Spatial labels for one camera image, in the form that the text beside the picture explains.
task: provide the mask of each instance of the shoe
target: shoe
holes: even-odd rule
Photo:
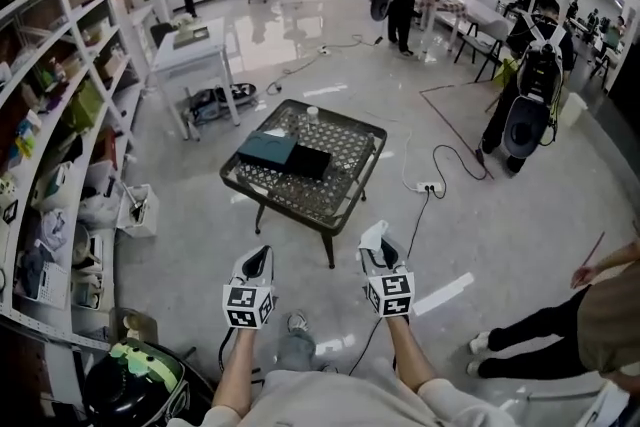
[[[339,374],[338,368],[331,363],[325,363],[318,370],[319,372],[324,372],[325,374]]]
[[[296,310],[289,314],[289,318],[287,319],[287,328],[289,329],[289,333],[294,329],[302,329],[302,331],[305,332],[309,331],[309,323],[302,311]]]
[[[469,342],[469,351],[471,351],[471,354],[477,356],[481,352],[487,352],[489,350],[489,333],[490,331],[483,331]]]
[[[522,166],[524,166],[525,159],[517,159],[515,157],[509,157],[507,159],[507,169],[511,171],[512,174],[517,175]]]
[[[491,146],[486,139],[482,139],[482,152],[486,155],[491,155],[491,153],[493,152],[493,150],[495,150],[496,147],[495,146]]]
[[[469,374],[471,377],[480,378],[480,374],[478,373],[478,369],[480,368],[480,364],[481,363],[482,363],[482,361],[479,361],[479,360],[474,360],[471,363],[469,363],[467,365],[467,374]]]

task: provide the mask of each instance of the power strip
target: power strip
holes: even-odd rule
[[[418,189],[418,192],[431,191],[436,194],[441,193],[443,190],[440,182],[418,182],[416,188]]]

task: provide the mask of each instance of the white shirt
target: white shirt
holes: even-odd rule
[[[216,406],[202,427],[516,427],[507,413],[444,379],[423,384],[416,394],[398,381],[388,363],[375,374],[364,380],[322,372],[271,372],[245,418]],[[173,419],[168,427],[192,426]]]

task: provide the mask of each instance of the glossy floor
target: glossy floor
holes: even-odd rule
[[[468,84],[481,61],[472,65],[465,52],[454,64],[444,48],[448,32],[443,29],[437,28],[432,52],[422,62],[401,59],[386,41],[372,47],[380,26],[369,18],[367,0],[253,5],[220,0],[199,6],[198,13],[203,19],[224,18],[234,80],[254,83],[261,94],[256,105],[242,110],[239,127],[229,119],[219,120],[203,127],[200,142],[185,142],[157,92],[151,88],[146,93],[135,123],[137,162],[128,166],[126,178],[131,184],[151,184],[158,195],[158,234],[151,239],[120,236],[119,304],[157,319],[162,344],[176,350],[195,345],[200,368],[216,378],[218,347],[227,329],[222,284],[236,258],[270,244],[276,254],[279,302],[259,334],[257,364],[265,371],[271,368],[279,319],[302,308],[319,360],[331,360],[346,372],[376,321],[354,257],[360,234],[386,219],[394,237],[408,247],[425,196],[403,186],[405,158],[411,186],[440,181],[432,159],[438,144],[457,148],[470,170],[480,174],[469,150],[435,109],[475,147],[489,119],[485,108],[497,91],[487,83]],[[353,46],[354,35],[369,44]],[[420,36],[412,31],[412,48],[417,49]],[[322,44],[340,46],[331,46],[329,56],[319,56]],[[265,93],[284,69],[311,61],[281,80],[281,94]],[[275,212],[266,211],[262,234],[256,236],[256,204],[225,187],[218,175],[247,134],[285,98],[333,109],[388,132],[367,186],[368,201],[356,207],[335,239],[335,270],[327,267],[317,233]],[[461,277],[466,286],[444,304],[413,317],[412,328],[429,358],[456,385],[497,405],[521,398],[523,386],[526,392],[595,387],[599,378],[594,375],[554,383],[479,381],[466,377],[464,368],[470,360],[466,343],[478,331],[568,299],[571,273],[602,231],[606,236],[595,259],[631,239],[632,210],[607,164],[576,128],[561,128],[557,142],[537,151],[515,178],[503,171],[499,156],[488,157],[493,179],[478,182],[449,150],[437,155],[447,194],[430,200],[416,236],[411,255],[416,300]],[[376,356],[392,358],[384,324],[355,375]],[[527,414],[562,414],[571,420],[583,406],[547,405]],[[531,424],[531,418],[523,422]]]

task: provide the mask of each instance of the glass coffee table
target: glass coffee table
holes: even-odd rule
[[[237,153],[222,166],[220,177],[227,187],[258,202],[256,234],[260,234],[264,209],[269,207],[320,232],[329,268],[333,269],[333,237],[342,231],[358,200],[366,201],[365,185],[382,153],[387,132],[320,108],[318,123],[310,124],[308,107],[311,105],[285,100],[257,130],[280,128],[299,144],[330,153],[323,180],[246,164]]]

